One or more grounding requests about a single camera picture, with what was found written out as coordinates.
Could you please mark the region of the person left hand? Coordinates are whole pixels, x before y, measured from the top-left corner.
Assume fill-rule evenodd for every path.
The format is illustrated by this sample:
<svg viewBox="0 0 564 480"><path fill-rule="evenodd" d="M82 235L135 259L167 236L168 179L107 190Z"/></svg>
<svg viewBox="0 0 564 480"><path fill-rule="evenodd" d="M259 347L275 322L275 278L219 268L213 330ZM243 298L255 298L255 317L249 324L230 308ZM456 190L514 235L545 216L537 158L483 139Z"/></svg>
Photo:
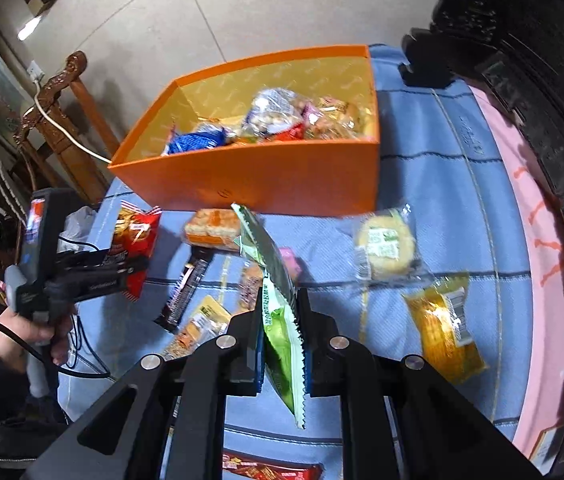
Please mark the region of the person left hand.
<svg viewBox="0 0 564 480"><path fill-rule="evenodd" d="M60 318L54 326L46 326L35 324L16 314L12 309L6 309L0 315L0 324L32 346L54 339L50 344L50 356L56 365L64 365L68 361L68 334L72 327L73 312L74 307L71 307L69 314ZM24 374L26 371L27 352L2 332L0 332L0 359L17 373Z"/></svg>

